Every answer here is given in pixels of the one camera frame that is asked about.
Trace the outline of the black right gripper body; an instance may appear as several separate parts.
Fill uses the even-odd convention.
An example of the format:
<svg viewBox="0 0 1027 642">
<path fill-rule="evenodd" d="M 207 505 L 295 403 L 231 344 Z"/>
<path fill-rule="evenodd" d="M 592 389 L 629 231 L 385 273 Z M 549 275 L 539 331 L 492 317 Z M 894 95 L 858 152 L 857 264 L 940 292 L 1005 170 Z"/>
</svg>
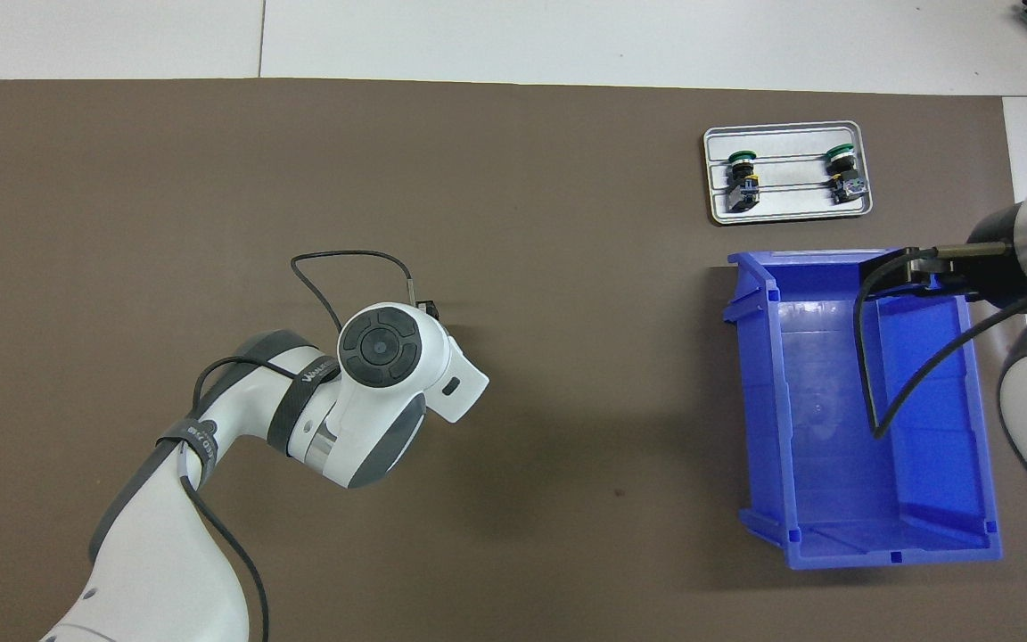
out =
<svg viewBox="0 0 1027 642">
<path fill-rule="evenodd" d="M 969 285 L 966 300 L 986 301 L 996 309 L 1005 309 L 1027 297 L 1027 275 L 1022 270 L 1018 257 L 1011 251 L 1014 246 L 1015 225 L 1021 203 L 994 212 L 975 225 L 966 243 L 1003 243 L 1007 253 L 998 256 L 973 259 L 965 267 L 965 279 Z"/>
</svg>

